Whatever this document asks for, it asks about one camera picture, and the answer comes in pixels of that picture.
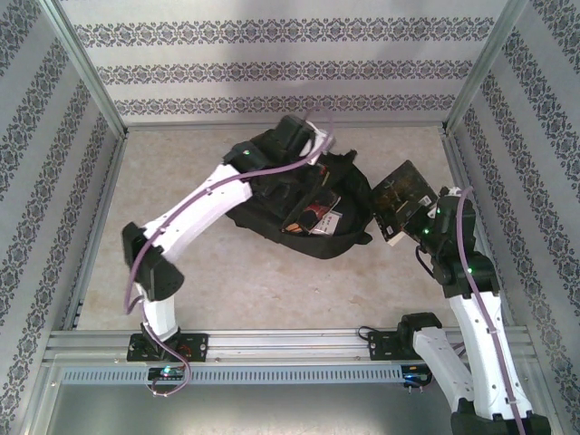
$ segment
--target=black backpack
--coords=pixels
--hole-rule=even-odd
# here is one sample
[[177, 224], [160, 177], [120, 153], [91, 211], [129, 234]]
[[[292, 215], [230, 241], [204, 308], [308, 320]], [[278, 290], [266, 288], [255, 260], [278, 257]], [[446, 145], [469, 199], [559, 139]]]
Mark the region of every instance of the black backpack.
[[[264, 151], [266, 147], [261, 145], [266, 141], [271, 143], [269, 136], [275, 133], [269, 130], [250, 142]], [[318, 166], [328, 169], [324, 188], [341, 197], [333, 212], [342, 217], [332, 236], [293, 234], [283, 230], [322, 188], [315, 183], [313, 188], [307, 190], [296, 187], [303, 186], [305, 180], [315, 173], [315, 168], [310, 165], [281, 174], [277, 192], [257, 194], [253, 187], [254, 196], [232, 208], [227, 216], [238, 227], [251, 229], [269, 240], [315, 258], [334, 258], [353, 245], [367, 245], [372, 241], [372, 237], [364, 232], [372, 220], [371, 187], [367, 178], [354, 166], [355, 157], [356, 151], [352, 150], [345, 155], [327, 152], [318, 159]]]

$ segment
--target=label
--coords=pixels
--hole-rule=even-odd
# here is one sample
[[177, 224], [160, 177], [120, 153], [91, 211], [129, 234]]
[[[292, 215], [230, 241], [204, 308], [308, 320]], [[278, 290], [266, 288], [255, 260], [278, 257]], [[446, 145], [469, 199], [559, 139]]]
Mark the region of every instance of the label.
[[324, 215], [322, 220], [316, 224], [316, 227], [313, 228], [312, 234], [318, 234], [322, 236], [333, 235], [342, 217], [343, 215], [341, 213], [329, 211]]
[[419, 203], [422, 206], [427, 207], [430, 203], [431, 203], [431, 198], [429, 198], [429, 196], [425, 195], [423, 198], [420, 199]]

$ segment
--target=metal panel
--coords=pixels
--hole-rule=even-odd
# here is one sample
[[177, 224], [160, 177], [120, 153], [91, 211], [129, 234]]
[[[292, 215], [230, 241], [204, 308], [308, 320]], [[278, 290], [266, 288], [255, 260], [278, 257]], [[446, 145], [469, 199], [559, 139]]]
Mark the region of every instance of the metal panel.
[[160, 399], [143, 386], [63, 385], [47, 433], [451, 434], [440, 388], [424, 391], [408, 394], [392, 384], [199, 385]]
[[[66, 385], [142, 385], [148, 368], [69, 367]], [[403, 382], [400, 365], [328, 365], [294, 367], [208, 367], [194, 365], [190, 383], [195, 385], [283, 385], [317, 383]]]

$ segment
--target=aluminum frame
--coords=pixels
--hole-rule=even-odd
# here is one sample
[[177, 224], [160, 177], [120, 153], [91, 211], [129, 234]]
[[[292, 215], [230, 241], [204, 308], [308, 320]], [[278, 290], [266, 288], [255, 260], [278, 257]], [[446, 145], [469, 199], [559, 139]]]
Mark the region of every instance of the aluminum frame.
[[127, 147], [128, 141], [129, 135], [125, 135], [124, 133], [118, 139], [115, 155], [112, 157], [112, 167], [109, 171], [108, 178], [105, 180], [105, 189], [101, 204], [99, 205], [97, 216], [95, 218], [96, 221], [94, 230], [89, 235], [89, 244], [86, 251], [87, 255], [82, 262], [82, 270], [79, 275], [80, 279], [77, 281], [76, 286], [72, 289], [71, 302], [63, 322], [64, 330], [70, 330], [73, 328], [79, 303], [84, 298], [86, 291], [89, 288], [89, 283], [91, 282], [92, 276], [92, 268], [94, 266], [95, 260], [97, 259], [97, 253], [99, 252], [99, 244], [101, 243], [102, 232], [105, 229], [107, 215], [109, 214], [109, 207], [111, 206], [112, 196], [115, 191], [115, 186], [117, 185], [119, 173], [121, 172], [121, 164], [123, 162], [123, 156], [125, 155], [125, 149]]
[[501, 11], [496, 24], [493, 26], [489, 38], [487, 39], [478, 59], [469, 72], [465, 84], [461, 87], [459, 95], [455, 99], [449, 112], [449, 116], [444, 122], [445, 130], [453, 132], [457, 129], [463, 115], [467, 111], [479, 86], [488, 74], [491, 65], [501, 52], [501, 47], [507, 40], [511, 29], [516, 24], [517, 19], [524, 11], [527, 0], [507, 0], [504, 9]]
[[[462, 341], [459, 328], [445, 328], [451, 345]], [[370, 360], [367, 342], [355, 329], [327, 330], [248, 330], [248, 331], [187, 331], [209, 334], [206, 362], [194, 367], [284, 367], [341, 366], [385, 367], [401, 362]], [[53, 415], [63, 374], [67, 367], [160, 367], [163, 362], [127, 362], [127, 346], [131, 334], [137, 331], [55, 331], [52, 332], [41, 371], [36, 380], [22, 435], [45, 434]], [[537, 362], [536, 352], [527, 328], [506, 328], [507, 340], [521, 381], [535, 411], [548, 416], [555, 435], [562, 433], [556, 411], [547, 392], [546, 382]], [[422, 363], [422, 361], [405, 362]]]
[[102, 84], [91, 58], [84, 50], [60, 2], [58, 0], [38, 0], [38, 4], [43, 8], [44, 13], [53, 25], [53, 29], [69, 54], [72, 64], [87, 85], [91, 96], [96, 101], [97, 106], [99, 106], [109, 127], [115, 132], [115, 136], [124, 135], [127, 127], [112, 102], [111, 96], [105, 89], [104, 84]]

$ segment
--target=wire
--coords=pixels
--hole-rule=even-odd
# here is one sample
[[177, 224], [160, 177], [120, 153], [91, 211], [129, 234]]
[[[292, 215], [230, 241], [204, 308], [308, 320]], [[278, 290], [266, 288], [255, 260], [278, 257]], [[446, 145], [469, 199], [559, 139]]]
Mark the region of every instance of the wire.
[[414, 385], [416, 388], [423, 388], [423, 386], [420, 383], [412, 381], [412, 380], [407, 379], [407, 378], [403, 378], [403, 386], [405, 386], [405, 384]]
[[133, 299], [133, 301], [131, 301], [131, 293], [132, 293], [133, 285], [135, 283], [135, 278], [137, 277], [137, 271], [139, 270], [140, 264], [143, 261], [143, 257], [145, 257], [145, 253], [148, 251], [148, 249], [151, 246], [153, 246], [153, 243], [155, 242], [155, 240], [157, 240], [157, 238], [161, 234], [163, 234], [165, 232], [165, 228], [167, 228], [171, 224], [171, 222], [173, 222], [191, 204], [193, 204], [197, 200], [205, 197], [207, 194], [211, 193], [213, 190], [215, 190], [217, 188], [220, 188], [222, 186], [225, 186], [226, 184], [231, 183], [232, 181], [247, 180], [247, 179], [251, 179], [253, 177], [260, 177], [260, 176], [263, 176], [263, 175], [279, 174], [281, 172], [287, 172], [288, 170], [293, 170], [293, 169], [300, 168], [301, 166], [304, 166], [305, 164], [307, 164], [310, 160], [316, 159], [323, 152], [325, 152], [328, 149], [328, 147], [331, 145], [331, 143], [332, 143], [331, 142], [331, 138], [333, 137], [333, 131], [334, 131], [334, 121], [333, 121], [332, 113], [327, 108], [325, 108], [324, 106], [314, 106], [313, 108], [311, 108], [306, 113], [306, 115], [304, 116], [304, 121], [306, 121], [308, 119], [308, 117], [314, 111], [318, 111], [318, 110], [325, 111], [326, 114], [327, 114], [327, 116], [328, 116], [328, 131], [326, 132], [326, 137], [324, 138], [324, 141], [323, 141], [322, 145], [320, 146], [320, 148], [318, 150], [314, 150], [313, 152], [309, 153], [303, 159], [300, 159], [300, 160], [298, 160], [298, 161], [296, 161], [294, 163], [291, 163], [289, 165], [285, 165], [285, 166], [282, 166], [282, 167], [279, 167], [279, 168], [261, 169], [261, 170], [254, 170], [254, 171], [247, 172], [247, 173], [243, 173], [243, 174], [237, 174], [235, 176], [228, 177], [227, 179], [222, 179], [222, 180], [214, 183], [210, 187], [201, 190], [196, 195], [194, 195], [193, 197], [191, 197], [189, 200], [187, 200], [186, 202], [184, 202], [179, 208], [177, 208], [159, 226], [159, 228], [157, 228], [157, 230], [145, 242], [145, 244], [143, 245], [143, 247], [141, 248], [141, 250], [139, 251], [139, 253], [135, 257], [135, 260], [133, 261], [133, 265], [132, 265], [132, 267], [130, 269], [129, 280], [128, 280], [128, 283], [127, 283], [127, 287], [125, 289], [125, 297], [124, 297], [124, 301], [123, 301], [123, 307], [124, 307], [124, 310], [125, 310], [125, 314], [130, 314], [133, 311], [135, 305], [136, 304], [140, 304], [141, 305], [141, 315], [142, 315], [142, 318], [143, 318], [143, 327], [145, 328], [145, 330], [147, 331], [147, 333], [150, 335], [150, 337], [153, 339], [153, 341], [159, 347], [161, 347], [165, 352], [173, 355], [175, 358], [177, 358], [179, 361], [181, 361], [186, 366], [186, 376], [184, 376], [183, 382], [180, 385], [178, 385], [177, 387], [175, 387], [173, 390], [170, 390], [170, 391], [164, 392], [164, 393], [159, 393], [155, 389], [155, 381], [151, 384], [150, 387], [148, 386], [148, 388], [150, 388], [150, 390], [153, 392], [154, 395], [160, 395], [160, 396], [163, 396], [163, 397], [168, 397], [171, 394], [175, 394], [176, 392], [178, 392], [179, 390], [181, 390], [182, 388], [184, 388], [187, 384], [189, 384], [189, 381], [191, 380], [191, 374], [192, 373], [191, 373], [191, 367], [189, 366], [189, 361], [184, 356], [182, 356], [180, 353], [177, 353], [173, 349], [171, 349], [170, 347], [168, 347], [153, 332], [152, 328], [150, 327], [150, 322], [149, 322], [149, 319], [147, 318], [147, 314], [145, 313], [145, 305], [144, 305], [145, 298], [144, 298], [144, 296], [139, 295], [135, 299]]
[[365, 342], [368, 342], [368, 341], [369, 341], [369, 337], [368, 337], [368, 336], [364, 337], [364, 336], [361, 334], [361, 330], [362, 330], [362, 329], [368, 329], [369, 331], [372, 331], [372, 332], [374, 332], [374, 333], [379, 333], [379, 332], [380, 332], [378, 329], [374, 329], [374, 328], [371, 328], [371, 327], [369, 327], [369, 326], [361, 326], [359, 329], [357, 329], [357, 330], [356, 330], [356, 334], [357, 334], [359, 337], [361, 337], [361, 338], [362, 338], [362, 339], [363, 339]]
[[481, 298], [481, 294], [479, 293], [478, 285], [476, 284], [475, 280], [473, 279], [473, 276], [469, 272], [468, 259], [467, 255], [465, 254], [465, 247], [463, 246], [463, 208], [465, 206], [465, 200], [467, 199], [468, 194], [471, 193], [471, 191], [473, 191], [473, 188], [471, 186], [469, 186], [468, 188], [464, 188], [461, 191], [461, 197], [459, 198], [458, 211], [456, 216], [457, 244], [459, 249], [459, 258], [461, 259], [461, 266], [463, 267], [463, 272], [465, 273], [465, 276], [468, 279], [469, 286], [471, 287], [473, 295], [478, 301], [479, 310], [481, 311], [481, 314], [483, 315], [483, 318], [486, 321], [489, 333], [491, 334], [491, 339], [493, 340], [494, 347], [496, 348], [499, 369], [501, 371], [501, 377], [503, 378], [503, 381], [506, 384], [507, 399], [509, 400], [512, 413], [514, 414], [514, 419], [516, 420], [517, 430], [519, 431], [520, 435], [526, 435], [524, 423], [521, 417], [519, 416], [519, 411], [517, 410], [516, 396], [511, 386], [511, 380], [509, 379], [506, 358], [504, 356], [503, 349], [501, 348], [501, 343], [499, 342], [498, 329], [491, 321], [491, 316], [489, 315], [488, 309], [484, 305], [483, 299]]
[[433, 272], [431, 271], [431, 269], [428, 268], [428, 266], [425, 264], [425, 262], [423, 261], [423, 259], [421, 258], [421, 256], [419, 255], [419, 251], [421, 251], [421, 247], [419, 245], [417, 245], [415, 247], [415, 256], [417, 257], [417, 261], [419, 261], [419, 264], [421, 266], [423, 266], [423, 269], [425, 269], [425, 271], [429, 274], [429, 276], [431, 278], [433, 278]]

